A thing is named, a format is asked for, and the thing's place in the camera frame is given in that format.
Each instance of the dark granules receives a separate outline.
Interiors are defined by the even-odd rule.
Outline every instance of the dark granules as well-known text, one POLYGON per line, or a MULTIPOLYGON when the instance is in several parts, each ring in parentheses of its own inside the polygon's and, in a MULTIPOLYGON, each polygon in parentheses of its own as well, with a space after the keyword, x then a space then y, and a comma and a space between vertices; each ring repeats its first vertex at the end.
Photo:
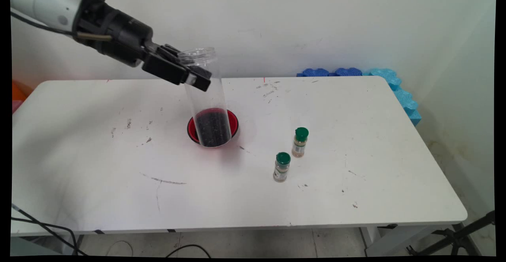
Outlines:
POLYGON ((221 109, 213 108, 198 113, 195 124, 199 131, 198 140, 205 147, 219 147, 231 138, 228 115, 221 109))

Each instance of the green lid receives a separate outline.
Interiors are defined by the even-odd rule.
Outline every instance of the green lid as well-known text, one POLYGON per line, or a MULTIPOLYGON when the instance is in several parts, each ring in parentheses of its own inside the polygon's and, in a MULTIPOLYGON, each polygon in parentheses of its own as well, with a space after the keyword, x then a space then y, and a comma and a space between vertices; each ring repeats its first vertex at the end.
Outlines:
POLYGON ((290 163, 290 154, 286 152, 280 152, 276 155, 276 161, 282 165, 290 163))
POLYGON ((306 141, 308 139, 309 131, 306 128, 297 128, 295 130, 295 139, 297 141, 306 141))

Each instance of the table leg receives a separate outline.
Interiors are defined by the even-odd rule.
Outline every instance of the table leg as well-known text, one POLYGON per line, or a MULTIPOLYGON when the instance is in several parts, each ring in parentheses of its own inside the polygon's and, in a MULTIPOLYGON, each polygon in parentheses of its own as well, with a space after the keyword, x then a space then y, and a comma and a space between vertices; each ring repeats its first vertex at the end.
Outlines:
POLYGON ((361 228, 367 247, 365 253, 369 257, 393 255, 399 249, 429 235, 435 228, 436 226, 397 226, 383 237, 379 237, 376 227, 361 228))

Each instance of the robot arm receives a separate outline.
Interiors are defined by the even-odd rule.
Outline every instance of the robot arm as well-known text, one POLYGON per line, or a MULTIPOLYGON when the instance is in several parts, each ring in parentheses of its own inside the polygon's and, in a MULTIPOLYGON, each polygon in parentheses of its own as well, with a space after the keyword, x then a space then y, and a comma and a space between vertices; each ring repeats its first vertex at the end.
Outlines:
POLYGON ((128 66, 144 62, 144 71, 174 84, 187 83, 202 91, 210 85, 210 72, 181 64, 179 50, 153 43, 150 26, 112 8, 105 0, 11 0, 11 8, 128 66))

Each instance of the transparent cylinder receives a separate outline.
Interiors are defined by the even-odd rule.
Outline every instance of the transparent cylinder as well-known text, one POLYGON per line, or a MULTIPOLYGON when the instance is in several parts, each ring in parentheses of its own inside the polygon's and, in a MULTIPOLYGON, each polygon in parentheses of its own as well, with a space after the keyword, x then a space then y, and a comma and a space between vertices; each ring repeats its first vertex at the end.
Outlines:
POLYGON ((206 71, 211 73, 211 84, 206 92, 185 84, 200 144, 203 147, 219 147, 226 144, 232 133, 215 49, 212 47, 192 49, 182 51, 177 56, 182 64, 196 73, 205 74, 206 71))

